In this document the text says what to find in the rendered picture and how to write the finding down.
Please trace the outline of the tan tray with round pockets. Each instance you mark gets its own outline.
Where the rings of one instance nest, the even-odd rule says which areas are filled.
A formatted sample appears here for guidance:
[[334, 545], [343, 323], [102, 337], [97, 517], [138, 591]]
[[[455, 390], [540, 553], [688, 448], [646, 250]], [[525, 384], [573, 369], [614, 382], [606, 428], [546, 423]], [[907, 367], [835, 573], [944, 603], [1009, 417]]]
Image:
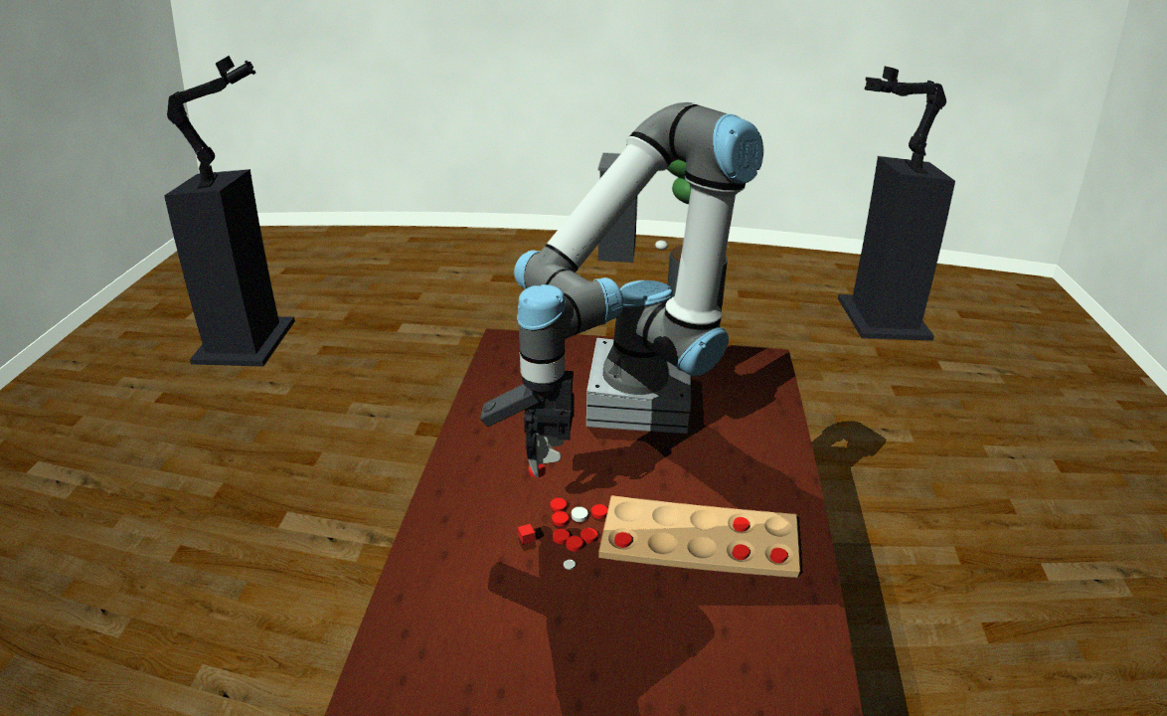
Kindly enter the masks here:
[[[734, 529], [738, 517], [748, 519], [746, 533]], [[614, 538], [619, 533], [630, 534], [633, 545], [616, 547]], [[747, 559], [734, 559], [738, 545], [749, 548]], [[774, 548], [787, 550], [787, 561], [773, 562]], [[797, 515], [612, 494], [598, 559], [798, 580]]]

